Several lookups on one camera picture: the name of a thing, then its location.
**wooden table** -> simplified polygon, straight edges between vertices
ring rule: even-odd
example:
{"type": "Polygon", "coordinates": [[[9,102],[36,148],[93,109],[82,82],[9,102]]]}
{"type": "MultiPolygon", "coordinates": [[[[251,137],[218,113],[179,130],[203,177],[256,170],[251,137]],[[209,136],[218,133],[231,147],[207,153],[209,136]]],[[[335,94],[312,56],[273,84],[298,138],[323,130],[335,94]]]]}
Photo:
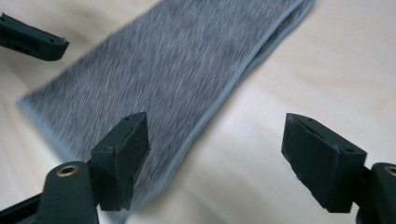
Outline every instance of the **wooden table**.
{"type": "MultiPolygon", "coordinates": [[[[60,164],[16,107],[157,0],[0,0],[0,10],[71,45],[54,63],[0,48],[0,209],[42,190],[60,164]]],[[[306,115],[396,162],[396,2],[318,0],[230,96],[169,187],[128,223],[355,223],[328,214],[280,153],[285,114],[306,115]]]]}

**wood grain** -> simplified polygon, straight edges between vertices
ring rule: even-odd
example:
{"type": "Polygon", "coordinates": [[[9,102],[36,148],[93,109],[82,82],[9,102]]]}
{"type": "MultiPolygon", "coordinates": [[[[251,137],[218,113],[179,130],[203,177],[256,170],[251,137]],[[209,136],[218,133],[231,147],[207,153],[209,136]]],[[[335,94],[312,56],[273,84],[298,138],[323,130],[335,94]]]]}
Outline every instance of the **wood grain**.
{"type": "MultiPolygon", "coordinates": [[[[61,163],[15,102],[155,3],[0,0],[6,14],[71,42],[54,63],[0,48],[0,209],[37,194],[61,163]]],[[[368,167],[395,163],[395,22],[391,0],[318,0],[230,96],[166,191],[127,222],[354,223],[356,206],[328,214],[283,159],[285,114],[340,133],[369,153],[368,167]]]]}

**fabric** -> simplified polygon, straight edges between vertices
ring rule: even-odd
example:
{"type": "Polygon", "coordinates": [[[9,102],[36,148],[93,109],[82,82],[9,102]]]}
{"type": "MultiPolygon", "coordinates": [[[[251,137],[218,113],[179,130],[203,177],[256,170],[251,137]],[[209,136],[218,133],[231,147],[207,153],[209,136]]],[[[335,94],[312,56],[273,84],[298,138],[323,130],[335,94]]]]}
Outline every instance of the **fabric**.
{"type": "MultiPolygon", "coordinates": [[[[65,161],[87,161],[121,118],[147,111],[151,153],[134,187],[137,209],[166,187],[232,89],[313,4],[162,1],[19,106],[65,161]]],[[[113,220],[126,212],[118,214],[113,220]]]]}

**gray towel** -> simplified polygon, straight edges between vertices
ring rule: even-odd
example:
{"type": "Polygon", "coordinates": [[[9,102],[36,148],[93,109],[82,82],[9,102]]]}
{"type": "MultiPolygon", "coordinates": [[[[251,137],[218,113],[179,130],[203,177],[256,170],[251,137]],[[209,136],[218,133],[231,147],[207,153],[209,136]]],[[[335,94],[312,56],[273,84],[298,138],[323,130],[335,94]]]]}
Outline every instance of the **gray towel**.
{"type": "Polygon", "coordinates": [[[65,161],[86,161],[121,118],[147,111],[152,150],[134,187],[137,209],[168,184],[231,90],[313,3],[164,0],[19,106],[65,161]]]}

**gray cloth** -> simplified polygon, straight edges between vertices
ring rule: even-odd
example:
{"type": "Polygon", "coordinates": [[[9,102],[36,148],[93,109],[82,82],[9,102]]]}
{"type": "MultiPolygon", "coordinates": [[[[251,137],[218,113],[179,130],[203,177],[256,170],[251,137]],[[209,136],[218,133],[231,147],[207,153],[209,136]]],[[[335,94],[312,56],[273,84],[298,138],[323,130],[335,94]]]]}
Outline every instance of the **gray cloth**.
{"type": "Polygon", "coordinates": [[[88,160],[121,118],[147,111],[152,150],[134,187],[137,209],[168,184],[231,90],[313,3],[164,0],[19,106],[65,161],[88,160]]]}

